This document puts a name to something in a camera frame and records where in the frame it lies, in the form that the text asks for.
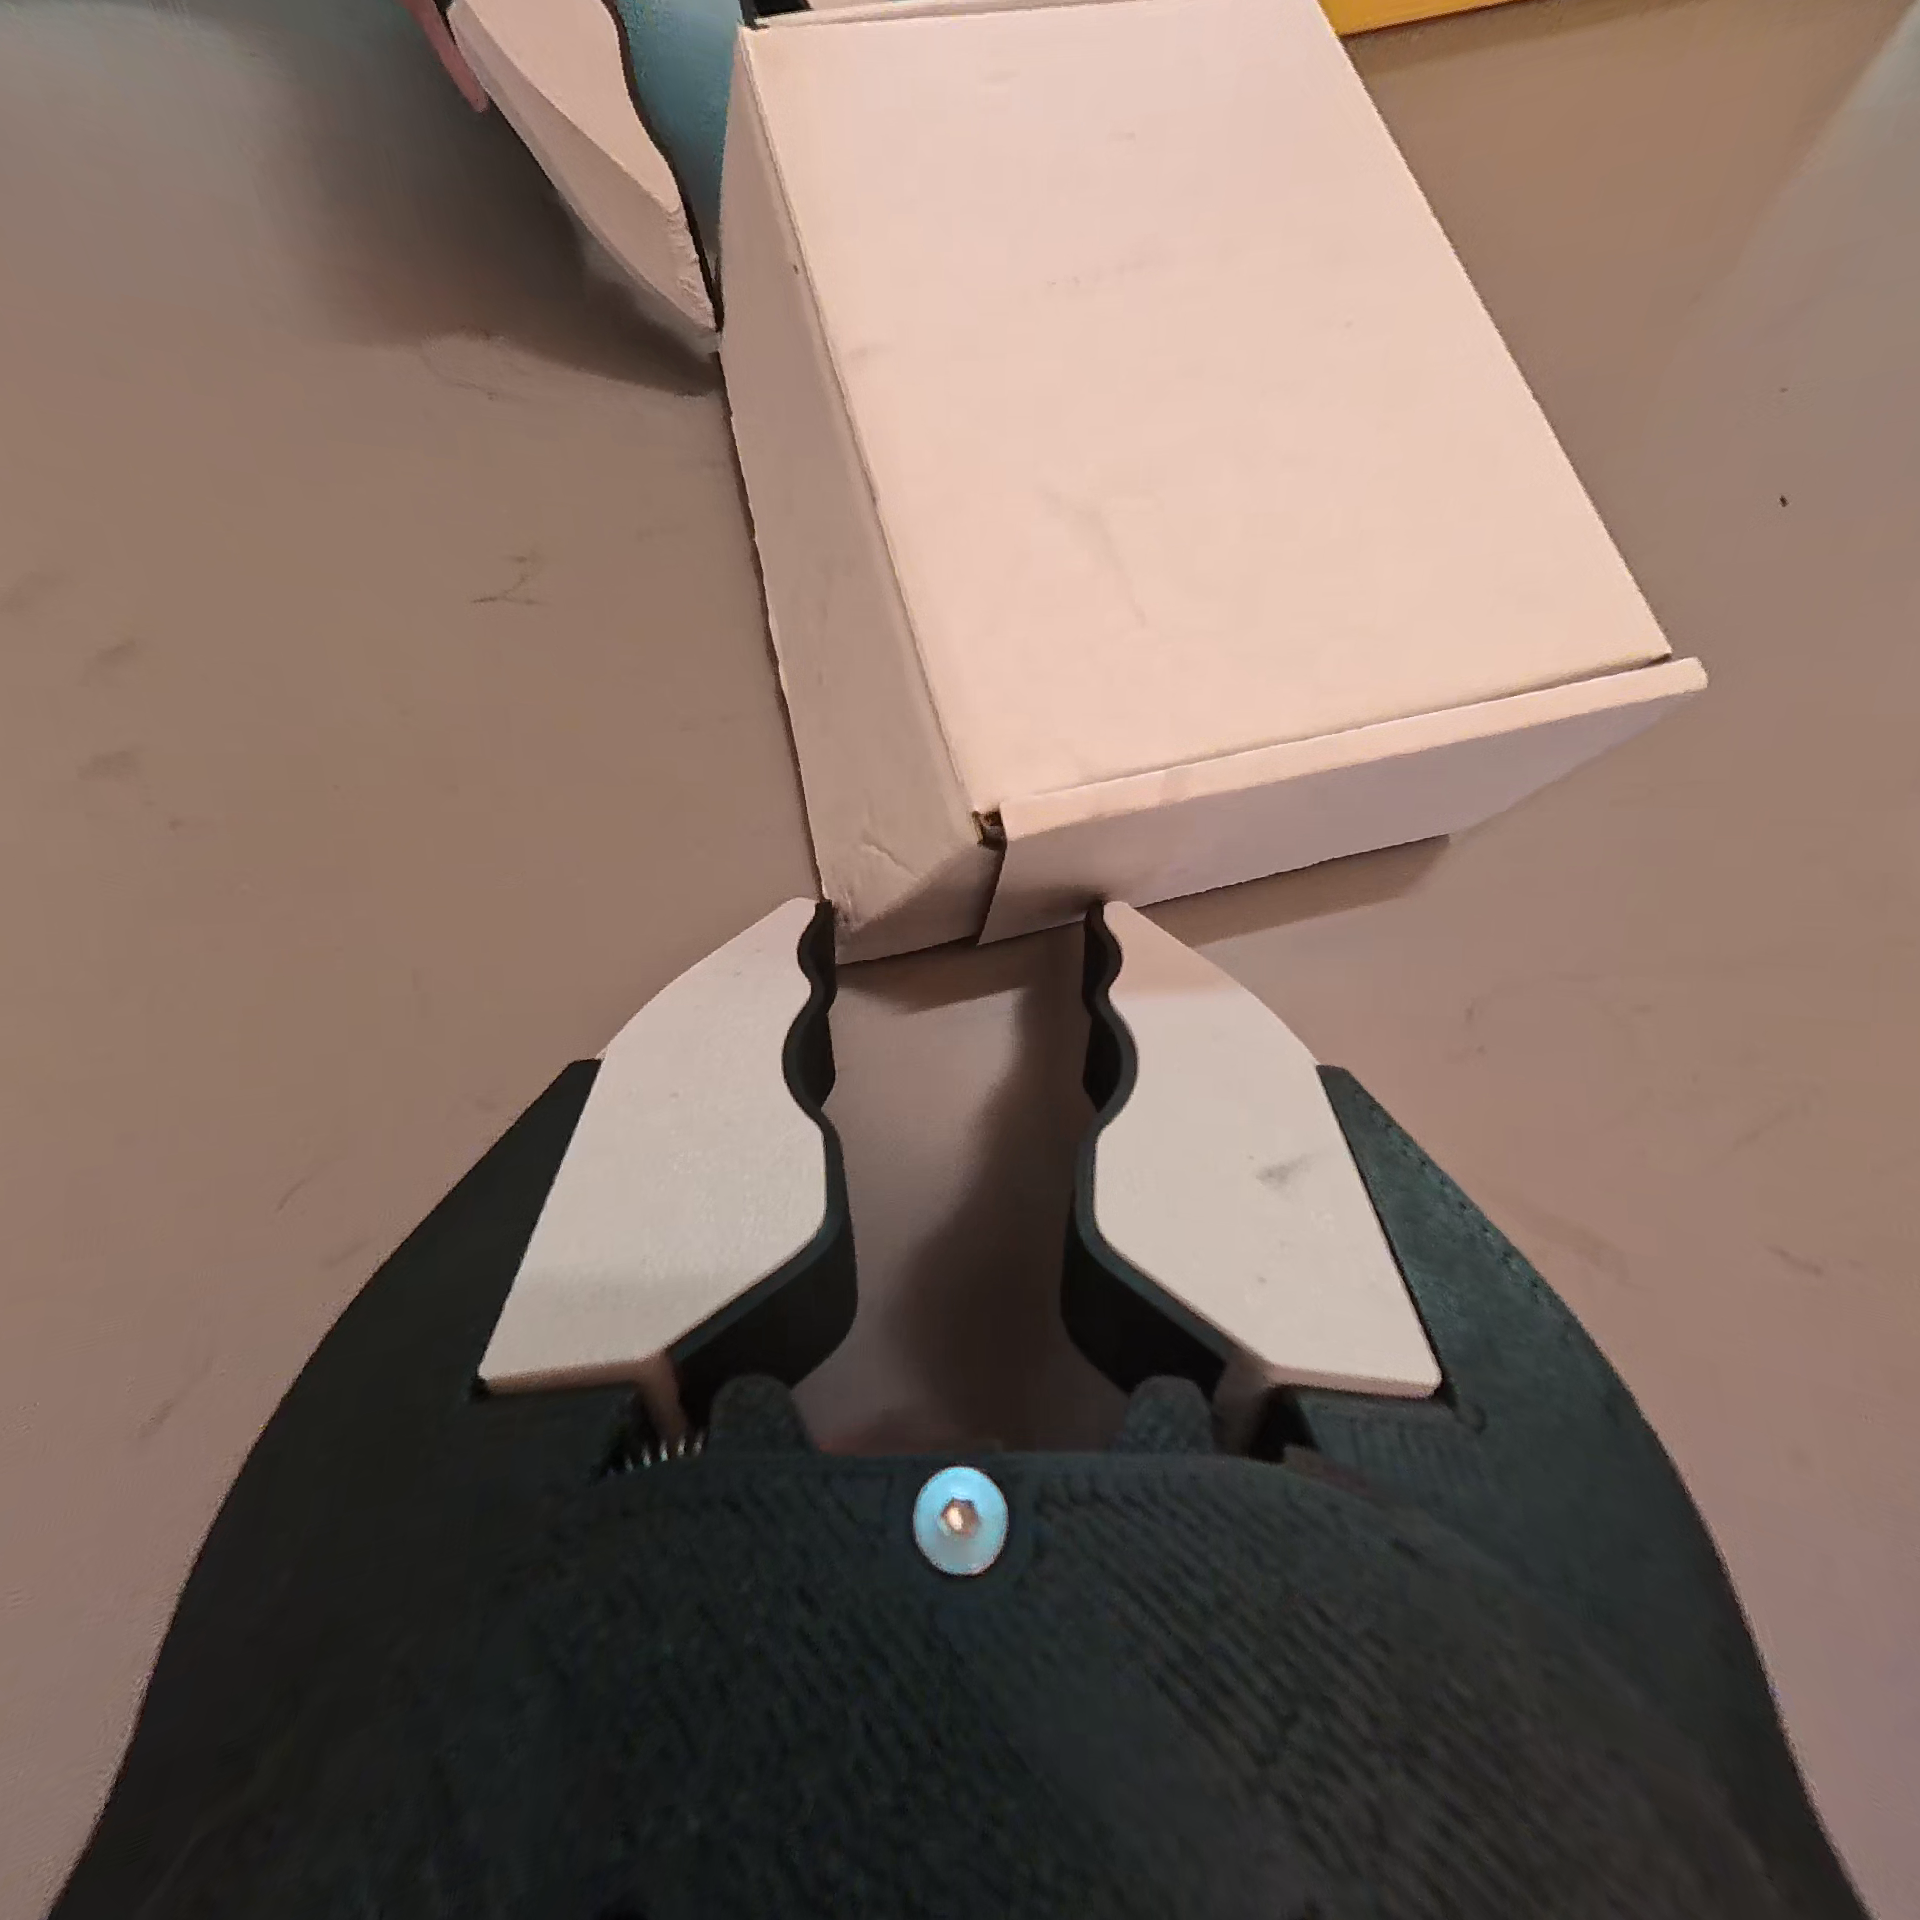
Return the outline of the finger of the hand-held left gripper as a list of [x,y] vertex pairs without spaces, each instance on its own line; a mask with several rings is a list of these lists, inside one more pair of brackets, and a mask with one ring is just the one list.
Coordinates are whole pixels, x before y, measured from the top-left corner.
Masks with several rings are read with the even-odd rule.
[[690,352],[723,328],[718,210],[731,2],[455,2],[448,31],[494,107],[637,312]]

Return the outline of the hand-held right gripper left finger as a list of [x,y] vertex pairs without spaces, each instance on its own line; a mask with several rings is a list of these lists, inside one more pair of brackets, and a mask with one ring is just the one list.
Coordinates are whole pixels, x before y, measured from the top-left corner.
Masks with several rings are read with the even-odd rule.
[[492,1395],[627,1386],[685,1442],[742,1378],[797,1386],[856,1315],[831,909],[786,900],[596,1060],[477,1364]]

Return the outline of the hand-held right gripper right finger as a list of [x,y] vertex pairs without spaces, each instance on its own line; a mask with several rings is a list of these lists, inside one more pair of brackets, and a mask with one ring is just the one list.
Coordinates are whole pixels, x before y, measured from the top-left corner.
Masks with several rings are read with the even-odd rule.
[[1186,1380],[1236,1437],[1282,1395],[1434,1401],[1442,1364],[1308,1044],[1126,903],[1091,907],[1082,987],[1074,1349],[1123,1392]]

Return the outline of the white cardboard box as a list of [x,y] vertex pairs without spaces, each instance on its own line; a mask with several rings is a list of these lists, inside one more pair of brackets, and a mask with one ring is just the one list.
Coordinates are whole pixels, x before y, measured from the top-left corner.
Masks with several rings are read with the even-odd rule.
[[1464,833],[1707,684],[1318,5],[746,31],[723,268],[850,960]]

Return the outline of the person's left hand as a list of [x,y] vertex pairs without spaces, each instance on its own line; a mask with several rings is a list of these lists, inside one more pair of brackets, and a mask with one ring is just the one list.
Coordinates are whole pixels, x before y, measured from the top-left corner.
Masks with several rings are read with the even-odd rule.
[[432,48],[437,61],[445,71],[453,88],[472,113],[488,109],[488,93],[472,67],[467,61],[459,42],[448,25],[450,2],[400,2],[404,15],[415,23],[422,40]]

